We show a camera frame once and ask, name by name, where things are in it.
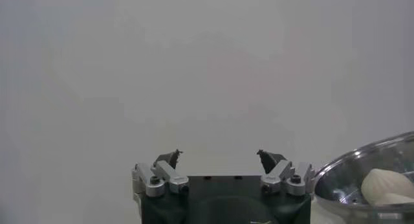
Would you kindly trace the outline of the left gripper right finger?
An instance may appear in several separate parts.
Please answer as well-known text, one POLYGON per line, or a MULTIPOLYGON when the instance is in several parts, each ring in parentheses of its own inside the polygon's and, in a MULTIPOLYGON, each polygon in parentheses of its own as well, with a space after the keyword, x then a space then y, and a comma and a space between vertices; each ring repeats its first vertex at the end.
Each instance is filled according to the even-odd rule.
POLYGON ((312 195, 315 171, 309 162, 299 162, 297 166, 282 154, 259 150, 265 173, 260 178, 264 194, 276 194, 281 191, 292 196, 312 195))

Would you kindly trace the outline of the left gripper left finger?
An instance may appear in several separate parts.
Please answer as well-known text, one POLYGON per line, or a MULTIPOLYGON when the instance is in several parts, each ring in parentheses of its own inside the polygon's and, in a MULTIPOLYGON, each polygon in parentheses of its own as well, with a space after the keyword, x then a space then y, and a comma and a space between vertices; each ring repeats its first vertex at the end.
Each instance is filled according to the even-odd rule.
POLYGON ((186 195, 190 189, 190 179, 176 171, 181 153, 175 150, 159 155, 151 165, 136 163, 131 170, 134 195, 161 197, 167 190, 173 194, 186 195))

